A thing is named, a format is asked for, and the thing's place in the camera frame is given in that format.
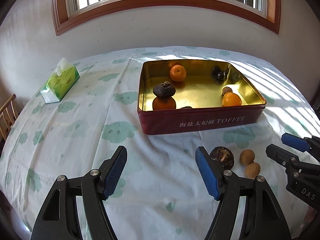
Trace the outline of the wooden chair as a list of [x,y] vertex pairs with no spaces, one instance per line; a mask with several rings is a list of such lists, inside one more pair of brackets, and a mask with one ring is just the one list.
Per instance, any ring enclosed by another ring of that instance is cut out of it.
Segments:
[[10,98],[4,103],[1,107],[1,136],[4,141],[7,140],[11,129],[13,128],[14,123],[18,118],[18,112],[16,110],[14,101],[16,99],[16,94],[12,94]]

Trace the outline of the green tissue pack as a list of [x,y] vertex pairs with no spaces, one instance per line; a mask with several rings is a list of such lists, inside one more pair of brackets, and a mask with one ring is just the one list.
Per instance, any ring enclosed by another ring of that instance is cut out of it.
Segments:
[[75,65],[63,57],[57,64],[52,75],[40,89],[40,94],[44,102],[60,102],[79,78],[80,75]]

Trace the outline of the dark smooth passion fruit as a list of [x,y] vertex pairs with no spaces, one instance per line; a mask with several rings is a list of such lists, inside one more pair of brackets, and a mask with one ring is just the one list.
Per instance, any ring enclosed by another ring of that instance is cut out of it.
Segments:
[[220,71],[217,75],[216,75],[216,79],[219,81],[223,81],[226,79],[226,74],[223,71]]

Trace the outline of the wooden framed window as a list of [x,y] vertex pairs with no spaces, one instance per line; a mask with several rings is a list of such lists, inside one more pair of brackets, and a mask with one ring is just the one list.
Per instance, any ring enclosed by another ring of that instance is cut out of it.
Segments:
[[101,16],[147,7],[180,6],[225,12],[254,22],[278,34],[281,19],[281,0],[266,0],[266,13],[261,15],[244,5],[227,0],[108,0],[95,3],[70,15],[67,0],[51,0],[54,29],[57,36]]

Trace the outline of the brown longan lower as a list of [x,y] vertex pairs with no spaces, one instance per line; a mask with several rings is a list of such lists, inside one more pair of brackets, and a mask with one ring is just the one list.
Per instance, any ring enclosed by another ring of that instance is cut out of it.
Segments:
[[245,177],[249,179],[254,179],[259,175],[261,167],[258,163],[250,163],[245,167]]

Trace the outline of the large wrinkled dark fruit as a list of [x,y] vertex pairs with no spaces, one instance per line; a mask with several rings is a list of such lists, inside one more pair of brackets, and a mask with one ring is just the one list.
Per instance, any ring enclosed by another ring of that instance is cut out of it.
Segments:
[[224,170],[231,170],[234,166],[234,155],[231,150],[226,147],[215,147],[210,153],[210,158],[218,161]]

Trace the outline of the brown longan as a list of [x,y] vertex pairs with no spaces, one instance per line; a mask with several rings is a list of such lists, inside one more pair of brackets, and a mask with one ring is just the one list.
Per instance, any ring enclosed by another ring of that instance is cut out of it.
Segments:
[[249,165],[254,162],[255,153],[253,150],[245,149],[240,153],[240,164],[243,166]]
[[261,167],[258,163],[250,163],[245,167],[245,177],[249,179],[254,179],[259,175]]
[[226,93],[232,93],[233,90],[231,89],[231,87],[224,87],[222,89],[222,96],[224,96]]

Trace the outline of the brown longan top right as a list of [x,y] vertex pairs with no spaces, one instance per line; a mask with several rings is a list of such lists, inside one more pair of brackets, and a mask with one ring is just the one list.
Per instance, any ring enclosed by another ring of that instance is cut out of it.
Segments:
[[224,87],[222,89],[222,96],[224,96],[226,93],[232,93],[233,90],[231,89],[231,87]]

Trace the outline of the orange tangerine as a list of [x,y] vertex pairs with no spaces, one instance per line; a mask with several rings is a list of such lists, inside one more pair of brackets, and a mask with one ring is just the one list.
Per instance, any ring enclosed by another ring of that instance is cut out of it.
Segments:
[[160,111],[160,110],[170,110],[176,109],[176,101],[172,97],[168,98],[160,98],[155,97],[152,102],[152,110]]
[[169,77],[172,79],[172,81],[182,82],[185,80],[186,76],[187,71],[182,65],[176,64],[170,68]]

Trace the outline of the white patterned tablecloth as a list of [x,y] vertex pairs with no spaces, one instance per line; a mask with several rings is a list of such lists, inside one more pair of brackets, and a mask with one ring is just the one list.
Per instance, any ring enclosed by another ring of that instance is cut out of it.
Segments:
[[[199,132],[148,136],[137,115],[138,81],[146,61],[227,61],[267,101],[255,124]],[[255,152],[292,236],[306,225],[308,206],[287,192],[283,167],[266,156],[281,135],[319,135],[319,120],[295,85],[267,61],[226,50],[165,47],[114,51],[75,62],[80,79],[60,103],[33,96],[18,117],[1,155],[1,191],[28,229],[56,178],[80,177],[127,148],[128,159],[105,202],[119,239],[204,239],[217,202],[195,163],[204,146]]]

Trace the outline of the small wrinkled dark fruit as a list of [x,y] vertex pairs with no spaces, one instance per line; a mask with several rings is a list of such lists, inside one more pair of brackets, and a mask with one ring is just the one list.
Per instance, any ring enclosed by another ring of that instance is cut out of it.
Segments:
[[176,88],[169,82],[165,81],[153,88],[153,93],[159,98],[169,98],[175,95]]

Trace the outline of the brown longan middle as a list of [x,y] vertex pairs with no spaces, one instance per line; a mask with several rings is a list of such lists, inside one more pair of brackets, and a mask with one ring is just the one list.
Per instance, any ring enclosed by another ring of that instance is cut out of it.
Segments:
[[240,153],[240,164],[243,166],[249,165],[254,162],[255,153],[253,150],[245,149]]

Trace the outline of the red toffee tin box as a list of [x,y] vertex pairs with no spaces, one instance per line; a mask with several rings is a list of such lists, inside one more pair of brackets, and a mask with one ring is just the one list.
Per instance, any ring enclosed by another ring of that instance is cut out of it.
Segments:
[[[182,65],[187,76],[182,82],[169,77],[170,68]],[[226,79],[216,75],[223,71]],[[153,88],[169,81],[176,93],[176,109],[152,110],[156,97]],[[241,106],[224,107],[222,89],[231,87],[242,100]],[[266,106],[266,100],[233,63],[213,60],[157,60],[142,65],[139,79],[137,113],[142,131],[148,135],[193,132],[254,123]]]

